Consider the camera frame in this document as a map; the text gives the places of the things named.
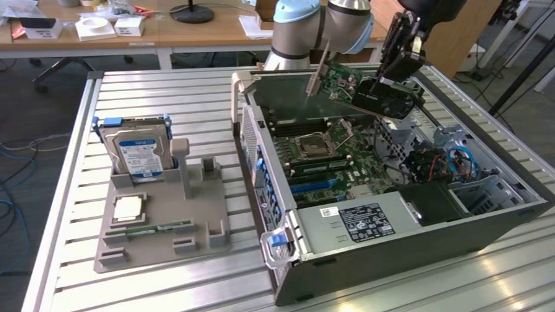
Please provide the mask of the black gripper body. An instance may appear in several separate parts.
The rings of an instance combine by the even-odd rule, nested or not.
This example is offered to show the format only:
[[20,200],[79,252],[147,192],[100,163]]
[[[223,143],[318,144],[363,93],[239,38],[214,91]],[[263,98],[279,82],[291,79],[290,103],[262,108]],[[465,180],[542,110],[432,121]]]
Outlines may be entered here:
[[436,24],[453,21],[466,2],[404,0],[403,11],[394,14],[382,49],[378,80],[391,85],[404,81],[426,63],[424,43]]

